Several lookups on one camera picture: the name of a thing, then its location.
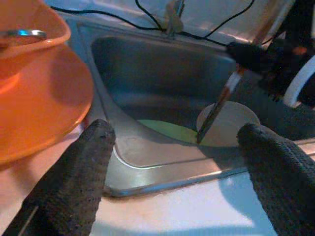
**black cable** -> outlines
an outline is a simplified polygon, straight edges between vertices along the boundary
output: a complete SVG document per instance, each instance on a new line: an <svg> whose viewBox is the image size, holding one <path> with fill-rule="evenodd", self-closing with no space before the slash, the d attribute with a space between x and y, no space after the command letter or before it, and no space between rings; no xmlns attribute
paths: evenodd
<svg viewBox="0 0 315 236"><path fill-rule="evenodd" d="M160 31L165 31L165 29L162 28L162 26L156 20L156 18L150 12L148 12L143 6L140 5L139 0L135 0L135 2L136 2L136 5L138 6L138 8L140 10L142 10L144 13L146 13L147 16L149 16L156 23L156 25L157 25L157 27L159 28Z"/></svg>
<svg viewBox="0 0 315 236"><path fill-rule="evenodd" d="M136 27L137 29L140 30L160 30L159 28L149 28L149 27L142 27L139 25L136 25L132 22L130 22L129 20L126 20L120 16L114 15L112 13L109 12L105 12L105 11L98 11L98 10L66 10L66 9L62 9L62 8L58 8L55 6L50 6L52 9L57 10L57 11L61 11L61 12L65 12L65 13L70 13L70 14L87 14L87 13L97 13L97 14L102 14L102 15L107 15L107 16L111 16L114 18L117 18L123 22L126 22L134 27Z"/></svg>
<svg viewBox="0 0 315 236"><path fill-rule="evenodd" d="M194 38L194 39L198 39L198 40L206 40L208 42L212 42L212 43L215 43L215 44L218 44L220 46L224 46L226 47L227 44L225 43L220 43L220 42L217 42L217 41L214 41L214 40L211 40L211 39L208 39L208 38L204 38L202 36L198 36L198 35L195 35L195 34L192 34L192 33L188 33L188 32L180 32L180 33L177 33L179 35L183 35L183 36L187 36L187 37L191 37L191 38Z"/></svg>
<svg viewBox="0 0 315 236"><path fill-rule="evenodd" d="M273 40L274 37L272 36L271 38L269 38L267 41L263 42L261 45L265 45L266 43L269 43L271 40Z"/></svg>
<svg viewBox="0 0 315 236"><path fill-rule="evenodd" d="M217 31L219 28L221 28L223 25L225 25L227 22L233 20L234 18L238 17L239 15L242 15L244 12L248 11L252 5L254 4L255 0L252 0L251 3L242 11L240 11L239 13L235 14L234 16L231 16L230 18L228 18L227 20L223 21L219 26L217 26L213 31L211 31L210 33L208 33L207 35L204 36L204 38L209 37L211 34L213 34L215 31Z"/></svg>
<svg viewBox="0 0 315 236"><path fill-rule="evenodd" d="M65 12L65 13L70 13L70 14L87 14L87 13L97 13L97 14L102 14L102 15L107 15L107 16L111 16L111 17L114 17L114 18L117 18L123 22L126 22L134 27L136 27L137 29L140 29L140 30L157 30L157 31L161 31L159 28L149 28L149 27L142 27L142 26L139 26L139 25L136 25L120 16L117 16L117 15L114 15L112 13L109 13L109 12L105 12L105 11L98 11L98 10L67 10L67 9L62 9L62 8L58 8L58 7L55 7L55 6L50 6L52 9L54 10L57 10L57 11L61 11L61 12ZM212 43L215 43L215 44L218 44L220 46L227 46L227 44L224 44L224 43L220 43L220 42L217 42L217 41L214 41L214 40L211 40L211 39L208 39L208 38L204 38L204 37L201 37L201 36L198 36L198 35L194 35L194 34L191 34L191 33L188 33L188 32L180 32L178 33L179 35L183 35L183 36L187 36L187 37L191 37L191 38L194 38L194 39L198 39L198 40L206 40L208 42L212 42Z"/></svg>

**stainless steel sink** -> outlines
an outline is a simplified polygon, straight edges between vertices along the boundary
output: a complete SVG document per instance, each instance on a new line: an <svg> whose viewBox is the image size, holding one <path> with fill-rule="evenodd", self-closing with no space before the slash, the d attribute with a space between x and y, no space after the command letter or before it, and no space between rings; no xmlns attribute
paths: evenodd
<svg viewBox="0 0 315 236"><path fill-rule="evenodd" d="M246 170L237 147L199 147L137 121L162 120L195 129L199 112L215 102L236 68L223 49L65 18L72 30L70 45L94 77L89 119L107 119L117 136L106 194L147 193ZM251 108L263 125L280 135L292 140L314 137L315 113L273 102L256 86L259 79L247 72L231 100Z"/></svg>

